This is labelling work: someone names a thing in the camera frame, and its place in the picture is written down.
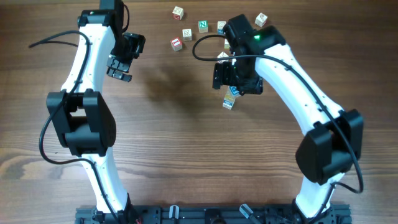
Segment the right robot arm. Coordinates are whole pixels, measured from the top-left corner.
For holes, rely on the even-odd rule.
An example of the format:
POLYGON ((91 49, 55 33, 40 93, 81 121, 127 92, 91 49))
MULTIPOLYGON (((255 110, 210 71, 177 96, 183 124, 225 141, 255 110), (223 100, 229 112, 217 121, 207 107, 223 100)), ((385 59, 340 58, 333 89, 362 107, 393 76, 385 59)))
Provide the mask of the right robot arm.
POLYGON ((345 111, 321 91, 274 26, 256 30, 246 16, 238 15, 217 35, 228 41, 230 54, 215 64, 213 88, 226 85, 232 95, 259 95, 268 83, 303 133, 295 154, 303 182, 288 221, 342 222, 330 199, 342 177, 359 169, 363 117, 357 110, 345 111))

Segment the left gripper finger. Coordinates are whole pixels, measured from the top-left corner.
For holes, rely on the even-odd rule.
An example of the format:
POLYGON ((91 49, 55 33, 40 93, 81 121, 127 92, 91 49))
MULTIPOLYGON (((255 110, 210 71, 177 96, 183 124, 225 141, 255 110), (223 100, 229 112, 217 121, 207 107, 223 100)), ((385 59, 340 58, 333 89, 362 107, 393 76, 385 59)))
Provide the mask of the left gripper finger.
POLYGON ((120 71, 118 71, 118 70, 115 70, 115 69, 113 69, 113 68, 108 68, 106 74, 107 74, 109 77, 113 77, 113 78, 115 78, 115 79, 122 80, 122 81, 124 81, 124 82, 130 82, 131 79, 132 79, 132 76, 131 76, 131 75, 125 74, 125 73, 120 72, 120 71))
POLYGON ((108 61, 107 61, 107 66, 114 70, 128 73, 131 63, 132 63, 132 57, 120 59, 120 58, 116 58, 113 55, 110 55, 108 58, 108 61))

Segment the yellow top block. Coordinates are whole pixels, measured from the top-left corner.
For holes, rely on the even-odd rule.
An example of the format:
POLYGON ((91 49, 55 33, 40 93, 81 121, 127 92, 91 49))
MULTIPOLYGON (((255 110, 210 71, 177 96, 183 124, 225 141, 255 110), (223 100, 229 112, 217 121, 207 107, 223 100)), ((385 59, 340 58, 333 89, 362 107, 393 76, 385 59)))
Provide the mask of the yellow top block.
POLYGON ((235 102, 235 97, 231 95, 225 95, 224 96, 224 101, 230 101, 230 102, 235 102))

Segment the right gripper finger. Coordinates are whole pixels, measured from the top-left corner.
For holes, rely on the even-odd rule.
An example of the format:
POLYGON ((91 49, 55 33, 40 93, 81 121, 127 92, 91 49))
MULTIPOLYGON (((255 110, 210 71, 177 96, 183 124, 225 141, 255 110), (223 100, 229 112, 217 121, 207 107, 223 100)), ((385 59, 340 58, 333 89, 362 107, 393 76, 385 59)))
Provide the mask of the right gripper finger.
POLYGON ((261 77, 244 79, 238 85, 240 95, 255 94, 260 95, 263 92, 263 79, 261 77))
POLYGON ((232 85, 231 62, 216 63, 213 70, 213 89, 219 90, 222 85, 232 85))

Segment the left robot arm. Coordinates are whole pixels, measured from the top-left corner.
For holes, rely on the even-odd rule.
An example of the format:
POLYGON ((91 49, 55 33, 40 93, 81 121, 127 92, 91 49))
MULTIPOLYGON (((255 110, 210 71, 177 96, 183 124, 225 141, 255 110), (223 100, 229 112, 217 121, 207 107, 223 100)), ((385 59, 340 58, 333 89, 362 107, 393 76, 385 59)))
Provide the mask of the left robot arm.
POLYGON ((103 96, 105 76, 124 82, 131 63, 142 53, 145 37, 127 32, 129 10, 122 1, 101 1, 99 9, 78 17, 79 43, 70 74, 59 92, 48 94, 50 113, 39 137, 53 124, 62 147, 83 165, 96 196, 95 208, 79 208, 76 223, 141 223, 121 183, 113 157, 116 122, 103 96))

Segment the blue P block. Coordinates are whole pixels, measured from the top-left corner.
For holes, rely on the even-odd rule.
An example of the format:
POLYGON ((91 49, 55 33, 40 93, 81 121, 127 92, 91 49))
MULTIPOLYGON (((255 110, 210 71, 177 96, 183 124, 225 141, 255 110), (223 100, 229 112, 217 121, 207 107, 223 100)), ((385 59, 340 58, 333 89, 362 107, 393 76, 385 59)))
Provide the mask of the blue P block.
POLYGON ((229 93, 233 98, 240 97, 239 90, 235 86, 229 86, 229 93))

